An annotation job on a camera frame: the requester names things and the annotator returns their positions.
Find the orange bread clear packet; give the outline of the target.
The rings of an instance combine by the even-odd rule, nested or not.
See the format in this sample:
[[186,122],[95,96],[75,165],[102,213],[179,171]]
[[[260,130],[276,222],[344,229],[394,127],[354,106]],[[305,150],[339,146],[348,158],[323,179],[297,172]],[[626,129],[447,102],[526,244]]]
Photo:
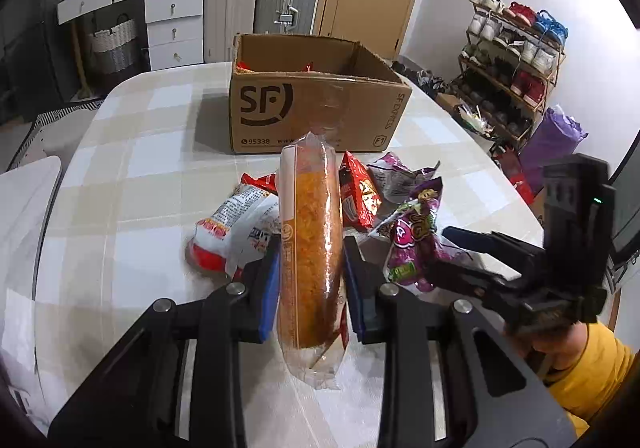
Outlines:
[[278,340],[288,370],[316,390],[335,390],[348,345],[342,280],[343,216],[336,153],[307,133],[282,149]]

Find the yellow jacket sleeve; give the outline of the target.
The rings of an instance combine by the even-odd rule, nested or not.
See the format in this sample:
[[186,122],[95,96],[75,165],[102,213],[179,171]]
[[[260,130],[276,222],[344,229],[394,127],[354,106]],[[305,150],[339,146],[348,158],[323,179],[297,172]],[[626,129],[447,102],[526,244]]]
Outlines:
[[542,382],[565,410],[577,436],[612,400],[639,358],[600,321],[576,322],[568,328],[514,336],[511,341],[523,357],[534,350],[551,358]]

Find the purple candy bag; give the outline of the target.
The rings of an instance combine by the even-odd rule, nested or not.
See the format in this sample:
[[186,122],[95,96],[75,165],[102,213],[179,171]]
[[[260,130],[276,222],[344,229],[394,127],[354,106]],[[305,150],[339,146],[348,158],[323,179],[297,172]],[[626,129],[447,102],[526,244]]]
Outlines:
[[436,260],[472,263],[470,253],[437,234],[442,188],[440,177],[421,182],[405,202],[369,232],[376,240],[390,242],[382,268],[388,282],[428,293],[435,289],[431,270]]

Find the purple plastic bag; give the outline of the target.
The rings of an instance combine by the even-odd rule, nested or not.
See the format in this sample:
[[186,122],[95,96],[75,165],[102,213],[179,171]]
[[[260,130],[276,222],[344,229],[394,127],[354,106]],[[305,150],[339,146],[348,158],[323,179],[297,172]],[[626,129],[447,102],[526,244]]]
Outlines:
[[523,174],[533,194],[544,186],[542,170],[547,164],[573,154],[588,137],[580,123],[559,104],[548,107],[534,134],[518,154]]

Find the white red snack bag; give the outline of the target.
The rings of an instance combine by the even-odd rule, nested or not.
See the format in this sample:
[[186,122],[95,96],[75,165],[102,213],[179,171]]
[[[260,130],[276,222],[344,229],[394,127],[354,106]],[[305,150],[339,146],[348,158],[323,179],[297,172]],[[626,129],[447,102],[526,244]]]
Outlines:
[[243,174],[233,194],[195,224],[188,251],[196,266],[234,279],[264,257],[271,236],[281,232],[276,178]]

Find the crumpled purple silver packet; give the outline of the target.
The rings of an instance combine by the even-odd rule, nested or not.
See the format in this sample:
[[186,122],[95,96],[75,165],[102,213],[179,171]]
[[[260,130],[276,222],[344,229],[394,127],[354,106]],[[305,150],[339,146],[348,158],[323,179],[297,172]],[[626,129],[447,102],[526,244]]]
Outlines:
[[401,204],[422,182],[434,177],[440,162],[434,166],[410,170],[399,156],[386,152],[384,156],[367,164],[367,170],[380,196],[387,202]]

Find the red chip packet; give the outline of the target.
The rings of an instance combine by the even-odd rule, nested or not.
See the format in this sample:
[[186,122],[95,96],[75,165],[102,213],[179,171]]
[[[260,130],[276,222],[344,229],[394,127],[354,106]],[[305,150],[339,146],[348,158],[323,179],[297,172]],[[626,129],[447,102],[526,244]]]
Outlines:
[[366,167],[348,151],[343,154],[338,180],[343,224],[359,230],[372,229],[382,200]]

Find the wooden shoe rack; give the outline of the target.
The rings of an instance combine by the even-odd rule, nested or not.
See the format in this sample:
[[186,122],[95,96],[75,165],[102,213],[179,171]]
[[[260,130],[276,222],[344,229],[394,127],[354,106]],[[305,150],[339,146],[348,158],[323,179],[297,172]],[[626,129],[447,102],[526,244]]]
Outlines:
[[469,0],[473,17],[451,88],[485,121],[485,135],[520,150],[534,134],[566,57],[568,29],[548,10]]

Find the brown SF cardboard box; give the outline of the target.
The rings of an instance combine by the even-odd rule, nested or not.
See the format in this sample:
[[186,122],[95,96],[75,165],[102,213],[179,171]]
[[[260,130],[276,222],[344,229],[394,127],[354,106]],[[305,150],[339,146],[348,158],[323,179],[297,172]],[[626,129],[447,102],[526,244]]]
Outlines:
[[297,34],[239,34],[234,42],[234,152],[278,153],[309,132],[338,151],[388,147],[412,89],[366,46]]

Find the woven laundry basket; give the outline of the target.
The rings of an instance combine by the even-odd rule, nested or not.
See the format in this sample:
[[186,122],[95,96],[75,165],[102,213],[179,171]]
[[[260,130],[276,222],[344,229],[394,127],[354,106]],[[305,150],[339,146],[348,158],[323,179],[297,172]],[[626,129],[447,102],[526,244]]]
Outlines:
[[101,74],[125,71],[139,61],[136,23],[126,14],[114,26],[91,33],[89,42],[94,68]]

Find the white drawer desk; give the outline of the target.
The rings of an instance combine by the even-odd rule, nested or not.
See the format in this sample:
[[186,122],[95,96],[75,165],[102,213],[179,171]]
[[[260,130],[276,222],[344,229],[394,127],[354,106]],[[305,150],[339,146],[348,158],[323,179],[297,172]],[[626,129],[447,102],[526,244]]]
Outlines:
[[[58,22],[133,0],[59,0]],[[204,61],[204,0],[140,0],[150,68],[165,70]]]

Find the beige hard suitcase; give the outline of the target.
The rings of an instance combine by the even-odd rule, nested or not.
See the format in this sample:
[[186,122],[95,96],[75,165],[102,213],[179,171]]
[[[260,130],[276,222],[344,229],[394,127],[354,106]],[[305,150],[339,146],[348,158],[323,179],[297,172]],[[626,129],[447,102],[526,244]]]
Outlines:
[[254,30],[256,0],[204,0],[204,60],[233,59],[236,34]]

